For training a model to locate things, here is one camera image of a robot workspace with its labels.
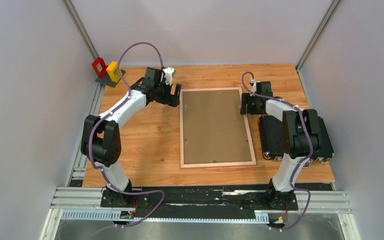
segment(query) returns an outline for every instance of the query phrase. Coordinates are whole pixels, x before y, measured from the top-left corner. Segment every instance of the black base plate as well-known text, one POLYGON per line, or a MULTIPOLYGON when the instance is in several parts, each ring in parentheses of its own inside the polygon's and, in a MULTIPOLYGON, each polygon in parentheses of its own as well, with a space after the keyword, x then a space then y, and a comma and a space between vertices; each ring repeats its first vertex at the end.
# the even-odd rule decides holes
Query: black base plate
MULTIPOLYGON (((332 190, 328 183, 304 183, 296 186, 312 190, 332 190)), ((264 201, 264 192, 248 192, 241 195, 223 194, 223 192, 234 192, 235 190, 264 191, 267 188, 266 184, 140 187, 141 190, 135 190, 138 188, 133 187, 132 192, 156 189, 164 191, 164 201, 152 214, 154 218, 254 219, 254 210, 285 210, 283 204, 276 208, 268 206, 264 201)), ((138 212, 135 216, 144 217, 160 201, 161 194, 153 193, 135 197, 138 199, 138 212)), ((295 196, 293 199, 295 202, 290 201, 288 203, 290 211, 298 210, 295 196)), ((102 199, 101 205, 109 208, 120 208, 117 202, 113 200, 110 203, 108 198, 102 199)), ((125 207, 133 208, 133 201, 125 207)))

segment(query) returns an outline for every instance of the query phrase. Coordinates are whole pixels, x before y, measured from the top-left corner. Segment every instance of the red box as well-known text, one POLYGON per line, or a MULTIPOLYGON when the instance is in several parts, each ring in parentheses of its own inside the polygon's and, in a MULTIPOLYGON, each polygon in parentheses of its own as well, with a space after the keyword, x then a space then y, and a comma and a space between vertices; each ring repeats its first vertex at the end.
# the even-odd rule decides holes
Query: red box
POLYGON ((102 57, 97 57, 92 63, 92 67, 96 72, 98 77, 102 78, 107 74, 107 65, 105 65, 104 59, 102 57))

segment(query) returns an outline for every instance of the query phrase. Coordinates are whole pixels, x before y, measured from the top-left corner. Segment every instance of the small stand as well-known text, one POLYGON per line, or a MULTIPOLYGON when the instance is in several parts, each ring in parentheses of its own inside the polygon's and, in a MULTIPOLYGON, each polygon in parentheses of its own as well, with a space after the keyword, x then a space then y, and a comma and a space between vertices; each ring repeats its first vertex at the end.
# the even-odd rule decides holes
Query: small stand
MULTIPOLYGON (((125 70, 121 70, 121 74, 122 74, 123 76, 125 75, 125 73, 126 73, 125 70)), ((95 82, 100 83, 100 84, 103 84, 103 85, 105 85, 105 86, 110 86, 110 87, 112 87, 112 88, 115 88, 115 87, 117 86, 117 84, 120 82, 120 80, 118 80, 118 82, 113 82, 113 81, 111 81, 111 78, 110 78, 110 76, 109 76, 108 73, 107 73, 107 74, 105 74, 105 76, 103 76, 103 77, 97 77, 96 80, 95 80, 95 82)))

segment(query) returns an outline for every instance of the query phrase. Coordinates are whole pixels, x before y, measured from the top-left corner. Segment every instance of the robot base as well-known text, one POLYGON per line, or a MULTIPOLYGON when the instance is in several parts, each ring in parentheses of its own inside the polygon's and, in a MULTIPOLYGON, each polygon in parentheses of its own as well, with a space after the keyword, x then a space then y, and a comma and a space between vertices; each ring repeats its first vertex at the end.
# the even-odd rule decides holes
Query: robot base
POLYGON ((270 179, 268 187, 264 193, 264 202, 272 210, 285 210, 286 203, 289 210, 297 210, 297 197, 293 190, 280 192, 276 191, 273 179, 270 179))
MULTIPOLYGON (((132 192, 132 182, 129 180, 125 192, 132 192)), ((102 191, 100 206, 104 208, 123 208, 132 202, 131 195, 121 194, 109 189, 107 186, 102 191)))

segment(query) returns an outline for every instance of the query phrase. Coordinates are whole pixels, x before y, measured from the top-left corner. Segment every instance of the wooden frame border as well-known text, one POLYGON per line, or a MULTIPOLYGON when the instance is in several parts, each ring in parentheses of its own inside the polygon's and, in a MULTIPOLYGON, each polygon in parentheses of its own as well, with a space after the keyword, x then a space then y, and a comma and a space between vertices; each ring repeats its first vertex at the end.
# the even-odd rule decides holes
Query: wooden frame border
POLYGON ((242 97, 241 87, 219 87, 219 88, 194 88, 194 89, 182 89, 180 91, 180 168, 218 168, 218 167, 243 167, 257 165, 256 154, 254 152, 253 140, 251 138, 250 125, 248 123, 248 117, 243 115, 243 121, 245 124, 246 135, 248 138, 249 150, 251 153, 252 161, 233 161, 233 162, 220 162, 220 163, 197 163, 197 164, 185 164, 184 155, 184 136, 183 136, 183 92, 205 92, 205 91, 229 91, 238 90, 239 99, 242 97))

